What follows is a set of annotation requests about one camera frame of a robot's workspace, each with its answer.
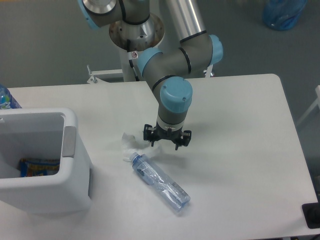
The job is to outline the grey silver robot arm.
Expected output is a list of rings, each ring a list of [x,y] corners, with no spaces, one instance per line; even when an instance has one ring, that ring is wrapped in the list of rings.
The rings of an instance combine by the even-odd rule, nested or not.
[[[158,47],[158,29],[148,0],[80,0],[88,25],[93,29],[117,25],[115,45],[137,54],[133,70],[139,70],[158,102],[156,125],[146,124],[143,138],[151,144],[169,140],[176,147],[188,146],[192,133],[183,130],[193,89],[185,75],[205,70],[223,57],[219,38],[207,33],[194,0],[166,2],[179,37],[180,47],[163,53]]]

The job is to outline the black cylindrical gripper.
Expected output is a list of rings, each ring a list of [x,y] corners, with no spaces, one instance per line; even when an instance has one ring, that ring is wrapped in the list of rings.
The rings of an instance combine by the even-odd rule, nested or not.
[[[190,144],[192,138],[192,131],[185,130],[182,128],[178,130],[164,130],[156,123],[156,126],[145,124],[143,128],[143,140],[148,141],[151,147],[154,143],[160,140],[169,140],[175,144],[175,150],[177,151],[179,147],[187,147]]]

